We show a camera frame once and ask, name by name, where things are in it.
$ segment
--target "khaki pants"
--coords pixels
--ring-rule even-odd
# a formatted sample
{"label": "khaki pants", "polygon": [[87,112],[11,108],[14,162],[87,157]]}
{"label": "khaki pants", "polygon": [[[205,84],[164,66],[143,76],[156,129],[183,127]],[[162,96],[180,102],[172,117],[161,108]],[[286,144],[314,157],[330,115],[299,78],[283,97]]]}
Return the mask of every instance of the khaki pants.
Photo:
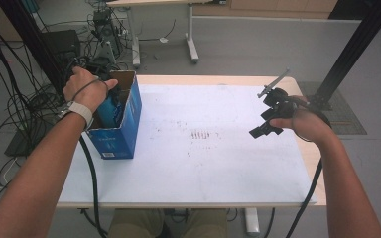
{"label": "khaki pants", "polygon": [[[109,238],[154,238],[163,229],[162,209],[116,209]],[[193,209],[183,238],[226,238],[225,209]]]}

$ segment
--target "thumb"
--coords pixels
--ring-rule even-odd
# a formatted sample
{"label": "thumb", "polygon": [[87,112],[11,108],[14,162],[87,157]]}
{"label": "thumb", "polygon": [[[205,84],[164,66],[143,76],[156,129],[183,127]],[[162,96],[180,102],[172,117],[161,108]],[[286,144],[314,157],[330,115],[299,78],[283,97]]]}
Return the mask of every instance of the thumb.
{"label": "thumb", "polygon": [[105,83],[106,83],[107,87],[108,87],[109,90],[110,90],[110,89],[112,89],[114,86],[117,85],[118,80],[117,80],[117,79],[110,79],[110,80],[105,81]]}
{"label": "thumb", "polygon": [[269,121],[269,124],[277,128],[292,128],[291,119],[274,118]]}

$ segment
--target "background table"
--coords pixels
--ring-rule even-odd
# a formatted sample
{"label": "background table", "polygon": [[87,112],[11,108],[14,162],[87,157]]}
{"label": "background table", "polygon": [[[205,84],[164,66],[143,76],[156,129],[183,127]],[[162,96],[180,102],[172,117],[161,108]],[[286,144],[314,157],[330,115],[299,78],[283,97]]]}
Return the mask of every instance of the background table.
{"label": "background table", "polygon": [[197,62],[199,60],[199,56],[197,55],[192,36],[192,4],[204,3],[208,1],[209,0],[118,0],[107,2],[107,6],[113,8],[121,7],[125,9],[132,36],[132,62],[135,67],[139,67],[141,65],[139,40],[135,34],[134,26],[134,21],[136,21],[138,16],[141,16],[141,19],[146,20],[153,20],[153,16],[161,17],[166,15],[186,17],[188,19],[188,32],[186,33],[186,38],[190,49],[190,58],[194,62]]}
{"label": "background table", "polygon": [[[299,206],[306,196],[310,180],[306,175],[293,132],[286,130],[280,136],[271,134],[257,140],[250,138],[248,134],[250,129],[262,124],[259,114],[265,110],[265,106],[256,96],[256,92],[261,91],[263,87],[247,85],[268,84],[274,79],[275,77],[139,75],[143,111],[135,158],[124,161],[103,161],[87,140],[97,169],[100,205],[102,207]],[[278,86],[290,94],[300,94],[292,78],[285,78]],[[193,90],[192,93],[196,94],[188,94],[188,91],[182,96],[181,103],[175,103],[178,96],[174,94],[180,90],[185,92],[184,88]],[[222,91],[230,98],[235,95],[246,94],[246,96],[231,100],[226,97],[221,98],[214,93],[209,94],[210,90],[218,92],[215,94],[221,94]],[[245,124],[230,124],[228,119],[223,119],[221,122],[217,120],[218,118],[210,118],[205,122],[199,122],[200,127],[197,130],[195,129],[197,122],[186,121],[186,117],[181,120],[172,119],[166,123],[169,118],[167,115],[171,113],[169,107],[176,107],[184,115],[198,110],[200,105],[191,108],[192,101],[184,100],[193,96],[197,104],[202,98],[202,94],[197,94],[198,91],[208,93],[206,96],[209,100],[203,105],[205,109],[217,110],[215,105],[224,104],[218,104],[216,99],[225,100],[222,103],[228,105],[226,108],[228,110],[217,110],[222,117],[227,117],[227,114],[236,115],[246,110],[239,108],[239,104],[230,104],[230,101],[250,104],[252,115],[249,117],[241,115],[245,118],[236,119],[246,121]],[[154,108],[157,105],[160,110],[165,109],[164,114],[151,113],[153,110],[159,110]],[[219,136],[212,129],[215,125]],[[181,135],[181,130],[182,135],[187,135],[188,141],[193,143],[193,146],[178,145],[177,142],[180,140],[175,137],[166,143],[167,136]],[[234,135],[234,138],[227,139],[229,135]],[[218,138],[221,136],[223,136],[221,142],[228,144],[218,143]],[[247,140],[251,145],[240,143],[242,140]],[[226,149],[224,145],[231,145],[234,148],[229,148],[230,150],[224,153]],[[164,152],[162,157],[159,156],[159,151]],[[317,163],[315,160],[318,160],[318,151],[309,146],[302,146],[302,151],[304,156],[314,158],[312,162],[307,163],[312,171],[310,164]],[[239,152],[240,156],[231,156],[236,155],[235,152]],[[324,204],[322,192],[317,194],[319,194],[318,203]],[[63,188],[59,202],[59,207],[61,206],[92,206],[91,178],[80,146],[77,147]]]}

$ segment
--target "white desk surface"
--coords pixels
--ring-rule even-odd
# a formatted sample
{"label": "white desk surface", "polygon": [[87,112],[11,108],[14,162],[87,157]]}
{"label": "white desk surface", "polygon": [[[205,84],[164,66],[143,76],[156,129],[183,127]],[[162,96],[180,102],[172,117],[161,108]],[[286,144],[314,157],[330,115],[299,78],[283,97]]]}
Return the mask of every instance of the white desk surface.
{"label": "white desk surface", "polygon": [[[256,96],[263,86],[254,85],[275,78],[138,75],[143,108],[135,158],[103,161],[85,136],[97,169],[100,205],[300,205],[311,183],[306,168],[312,177],[318,162],[315,145],[297,141],[289,130],[256,140],[248,133],[262,124],[259,115],[266,109]],[[292,78],[278,86],[300,94]],[[321,180],[317,204],[325,204],[323,191]],[[91,177],[80,146],[60,198],[59,207],[64,206],[92,206]]]}
{"label": "white desk surface", "polygon": [[205,3],[210,0],[117,0],[107,2],[109,7],[132,7],[144,5],[161,5],[161,4],[190,4],[190,3]]}

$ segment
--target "cardboard box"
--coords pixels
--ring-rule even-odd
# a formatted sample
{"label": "cardboard box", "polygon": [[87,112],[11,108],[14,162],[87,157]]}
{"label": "cardboard box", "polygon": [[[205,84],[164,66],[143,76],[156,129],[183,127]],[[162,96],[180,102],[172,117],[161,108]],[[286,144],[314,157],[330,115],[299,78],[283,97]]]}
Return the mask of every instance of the cardboard box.
{"label": "cardboard box", "polygon": [[130,89],[123,119],[118,128],[96,128],[87,134],[104,160],[132,159],[141,116],[141,96],[135,71],[112,71],[111,77],[119,81],[122,90]]}

